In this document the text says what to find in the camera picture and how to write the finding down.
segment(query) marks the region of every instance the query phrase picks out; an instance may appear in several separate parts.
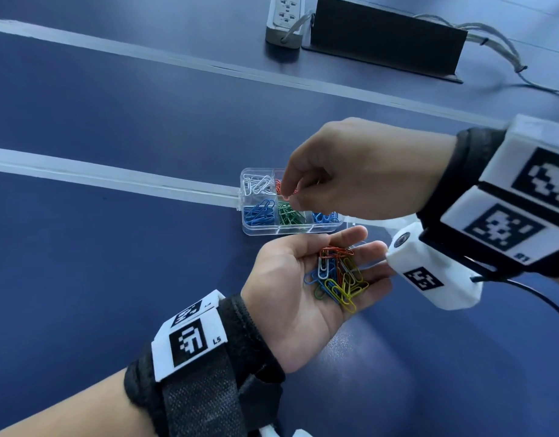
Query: fingernail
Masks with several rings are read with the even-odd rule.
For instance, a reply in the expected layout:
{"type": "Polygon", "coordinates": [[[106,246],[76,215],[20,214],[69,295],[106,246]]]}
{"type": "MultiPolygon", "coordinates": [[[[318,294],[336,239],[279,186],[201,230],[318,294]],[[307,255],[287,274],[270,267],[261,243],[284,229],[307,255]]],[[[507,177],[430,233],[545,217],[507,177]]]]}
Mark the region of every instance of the fingernail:
{"type": "Polygon", "coordinates": [[[300,202],[298,201],[298,198],[296,197],[296,195],[290,196],[290,205],[296,211],[299,211],[299,210],[302,209],[301,206],[300,206],[300,202]]]}

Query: person's left hand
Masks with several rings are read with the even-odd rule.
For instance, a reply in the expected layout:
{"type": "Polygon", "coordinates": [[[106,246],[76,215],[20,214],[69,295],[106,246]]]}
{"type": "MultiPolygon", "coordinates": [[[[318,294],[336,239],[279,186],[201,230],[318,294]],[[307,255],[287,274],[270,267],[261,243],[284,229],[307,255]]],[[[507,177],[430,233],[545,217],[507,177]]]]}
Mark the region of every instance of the person's left hand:
{"type": "MultiPolygon", "coordinates": [[[[333,245],[349,247],[363,241],[361,225],[333,235],[298,234],[266,243],[255,260],[241,296],[255,325],[286,373],[297,371],[316,356],[351,314],[326,295],[314,297],[315,285],[303,283],[305,273],[318,266],[317,253],[333,245]]],[[[387,246],[380,241],[354,249],[360,267],[382,259],[387,246]]],[[[352,301],[356,312],[371,306],[391,291],[388,279],[395,272],[385,263],[362,270],[371,285],[352,301]]]]}

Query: hand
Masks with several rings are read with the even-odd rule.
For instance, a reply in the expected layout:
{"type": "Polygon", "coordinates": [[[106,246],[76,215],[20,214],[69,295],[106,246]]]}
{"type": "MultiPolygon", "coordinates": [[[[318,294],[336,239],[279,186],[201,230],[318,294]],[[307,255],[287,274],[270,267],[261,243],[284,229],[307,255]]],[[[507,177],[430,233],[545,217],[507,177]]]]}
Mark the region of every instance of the hand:
{"type": "Polygon", "coordinates": [[[295,210],[406,216],[428,201],[455,145],[454,136],[359,118],[330,122],[292,153],[281,194],[295,210]]]}
{"type": "MultiPolygon", "coordinates": [[[[308,363],[336,334],[351,314],[330,297],[317,300],[305,273],[318,266],[317,253],[328,245],[348,247],[363,241],[366,228],[357,225],[333,235],[298,234],[266,243],[241,290],[255,325],[286,373],[308,363]]],[[[360,267],[385,256],[387,247],[375,241],[356,247],[360,267]]],[[[357,311],[371,306],[391,290],[389,266],[378,263],[363,270],[371,285],[352,301],[357,311]]]]}

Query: white cable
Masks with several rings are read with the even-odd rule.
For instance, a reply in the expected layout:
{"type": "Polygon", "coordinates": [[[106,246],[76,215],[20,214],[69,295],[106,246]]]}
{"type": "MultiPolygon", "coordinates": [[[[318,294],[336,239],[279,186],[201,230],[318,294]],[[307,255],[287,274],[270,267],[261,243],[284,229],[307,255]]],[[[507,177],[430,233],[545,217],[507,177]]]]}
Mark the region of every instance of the white cable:
{"type": "Polygon", "coordinates": [[[424,19],[429,21],[437,21],[437,22],[441,22],[446,26],[467,31],[468,32],[468,36],[466,37],[467,41],[478,43],[480,44],[480,46],[486,46],[494,50],[496,53],[498,53],[506,60],[508,60],[508,62],[512,64],[512,66],[514,67],[514,71],[516,72],[516,75],[518,75],[518,77],[521,80],[523,80],[525,84],[547,92],[559,93],[559,89],[543,86],[542,84],[538,84],[538,83],[533,83],[532,81],[529,81],[522,75],[522,71],[526,70],[528,66],[522,63],[520,54],[516,50],[514,44],[508,38],[506,38],[506,36],[504,36],[498,29],[490,25],[484,24],[482,22],[465,22],[463,24],[451,24],[449,21],[440,17],[439,15],[432,15],[432,14],[415,15],[414,18],[424,19]],[[488,38],[487,36],[476,35],[473,34],[471,31],[484,32],[488,35],[496,36],[502,40],[502,42],[506,45],[506,47],[492,38],[488,38]]]}
{"type": "Polygon", "coordinates": [[[306,21],[308,21],[310,18],[312,18],[312,15],[314,14],[314,11],[309,10],[308,12],[306,12],[303,16],[301,16],[298,21],[296,21],[295,23],[293,23],[293,25],[291,26],[290,30],[288,31],[287,34],[285,34],[285,36],[280,40],[282,43],[287,42],[288,37],[290,35],[292,35],[294,32],[296,32],[300,26],[304,25],[306,21]]]}

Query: person's right hand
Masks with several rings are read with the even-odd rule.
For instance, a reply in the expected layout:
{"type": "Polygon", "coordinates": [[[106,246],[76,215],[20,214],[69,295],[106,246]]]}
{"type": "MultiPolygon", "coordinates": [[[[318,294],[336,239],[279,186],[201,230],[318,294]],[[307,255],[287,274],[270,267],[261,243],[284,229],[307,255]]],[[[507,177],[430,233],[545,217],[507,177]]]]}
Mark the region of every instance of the person's right hand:
{"type": "Polygon", "coordinates": [[[330,122],[292,153],[281,194],[294,210],[406,216],[428,201],[455,145],[455,136],[360,118],[330,122]]]}

